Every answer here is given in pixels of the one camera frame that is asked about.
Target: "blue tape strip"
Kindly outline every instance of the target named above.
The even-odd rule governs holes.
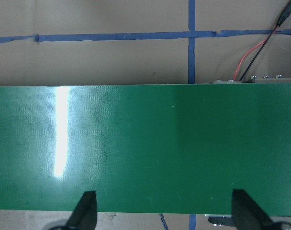
[[[189,38],[188,44],[188,84],[195,84],[195,38]]]
[[[36,42],[66,42],[66,41],[109,41],[109,40],[152,40],[179,38],[231,37],[239,35],[269,34],[271,30],[222,30],[215,31],[183,31],[131,34],[59,34],[0,37],[0,43],[33,38]],[[277,31],[276,34],[291,35],[291,30]]]
[[[165,221],[165,217],[164,217],[164,215],[160,213],[159,216],[160,216],[161,223],[163,224],[164,229],[165,229],[165,230],[169,230],[169,228],[168,228],[168,226],[167,226],[167,223],[166,223],[166,221]]]
[[[190,31],[195,31],[195,0],[188,2],[188,28]]]
[[[189,215],[189,228],[188,230],[195,230],[197,227],[197,215],[190,214]]]
[[[0,43],[6,43],[17,40],[25,40],[28,38],[32,38],[33,36],[9,36],[9,37],[0,37]]]

